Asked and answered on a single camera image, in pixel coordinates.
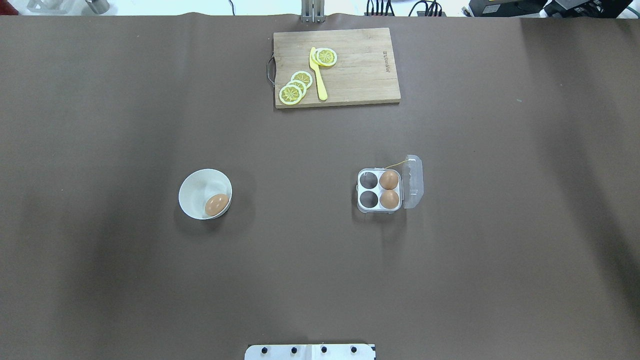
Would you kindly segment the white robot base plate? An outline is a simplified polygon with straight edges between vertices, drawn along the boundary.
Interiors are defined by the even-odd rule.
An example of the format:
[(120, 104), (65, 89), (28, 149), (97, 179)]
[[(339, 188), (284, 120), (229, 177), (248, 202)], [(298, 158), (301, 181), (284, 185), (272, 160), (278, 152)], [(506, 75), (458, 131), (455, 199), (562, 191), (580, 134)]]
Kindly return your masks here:
[(374, 344), (254, 344), (247, 347), (245, 360), (375, 360)]

